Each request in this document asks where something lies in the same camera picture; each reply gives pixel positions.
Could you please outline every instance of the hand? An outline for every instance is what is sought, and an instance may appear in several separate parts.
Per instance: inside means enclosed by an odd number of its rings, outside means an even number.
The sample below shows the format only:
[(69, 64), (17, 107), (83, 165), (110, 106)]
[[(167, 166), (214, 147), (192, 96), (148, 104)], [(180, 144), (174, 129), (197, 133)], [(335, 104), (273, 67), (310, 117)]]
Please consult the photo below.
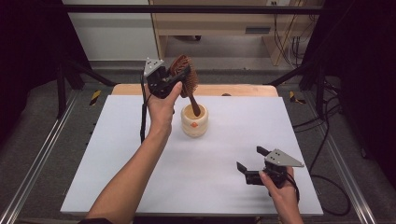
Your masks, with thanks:
[[(288, 173), (294, 177), (293, 168), (287, 168)], [(282, 189), (278, 189), (270, 176), (259, 171), (260, 178), (265, 187), (270, 191), (276, 211), (279, 213), (282, 223), (303, 223), (297, 204), (294, 186), (286, 181)]]
[[(146, 92), (149, 92), (148, 85), (145, 85)], [(174, 105), (177, 97), (182, 90), (182, 83), (178, 82), (172, 89), (171, 93), (165, 98), (160, 99), (154, 95), (147, 94), (148, 112), (151, 119), (150, 129), (172, 131), (172, 117), (174, 114)]]

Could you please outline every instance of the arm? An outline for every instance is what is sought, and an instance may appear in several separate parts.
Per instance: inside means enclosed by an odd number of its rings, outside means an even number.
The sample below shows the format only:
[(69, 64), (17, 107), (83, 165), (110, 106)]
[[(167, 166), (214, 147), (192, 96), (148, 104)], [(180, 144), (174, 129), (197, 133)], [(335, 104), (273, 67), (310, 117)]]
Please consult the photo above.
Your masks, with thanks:
[[(297, 204), (297, 198), (294, 186), (287, 181), (282, 189), (278, 189), (271, 177), (265, 174), (263, 171), (259, 171), (262, 183), (271, 193), (271, 197), (274, 201), (276, 211), (279, 213), (280, 220), (284, 224), (299, 224), (303, 223), (300, 211)], [(288, 173), (294, 176), (293, 168), (288, 167)]]
[(113, 223), (129, 223), (134, 218), (149, 178), (172, 132), (174, 104), (181, 86), (181, 82), (177, 83), (163, 100), (153, 95), (149, 97), (151, 125), (145, 141), (106, 185), (87, 218), (105, 217)]

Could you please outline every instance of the brown brush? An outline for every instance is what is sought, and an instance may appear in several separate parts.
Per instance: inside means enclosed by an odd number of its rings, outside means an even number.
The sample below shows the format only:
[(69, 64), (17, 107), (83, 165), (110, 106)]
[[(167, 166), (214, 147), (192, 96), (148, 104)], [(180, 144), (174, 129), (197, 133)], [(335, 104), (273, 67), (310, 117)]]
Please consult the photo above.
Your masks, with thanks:
[(191, 58), (186, 55), (178, 56), (171, 64), (169, 71), (171, 76), (175, 76), (182, 72), (187, 66), (190, 67), (190, 73), (187, 75), (186, 80), (183, 81), (183, 90), (180, 93), (180, 96), (186, 98), (187, 96), (190, 98), (192, 111), (194, 115), (198, 117), (201, 114), (201, 109), (195, 101), (194, 96), (192, 95), (195, 89), (198, 86), (198, 75), (192, 65)]

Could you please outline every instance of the forearm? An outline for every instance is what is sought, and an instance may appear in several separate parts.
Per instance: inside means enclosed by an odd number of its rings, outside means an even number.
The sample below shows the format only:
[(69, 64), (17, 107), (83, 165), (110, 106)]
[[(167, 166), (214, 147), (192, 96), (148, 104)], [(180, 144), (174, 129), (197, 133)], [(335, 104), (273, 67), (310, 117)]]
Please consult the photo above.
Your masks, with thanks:
[(113, 223), (128, 223), (133, 219), (169, 133), (166, 128), (150, 128), (146, 140), (107, 184), (87, 218), (105, 217)]

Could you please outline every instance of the ceramic cup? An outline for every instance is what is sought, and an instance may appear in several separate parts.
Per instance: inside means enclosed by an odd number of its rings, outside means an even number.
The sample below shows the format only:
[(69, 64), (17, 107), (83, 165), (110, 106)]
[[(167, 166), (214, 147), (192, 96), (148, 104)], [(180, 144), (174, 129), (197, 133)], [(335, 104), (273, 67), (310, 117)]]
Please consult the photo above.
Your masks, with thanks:
[(198, 105), (201, 114), (196, 117), (191, 105), (186, 105), (181, 110), (181, 127), (183, 132), (190, 137), (199, 137), (207, 130), (209, 113), (203, 105)]

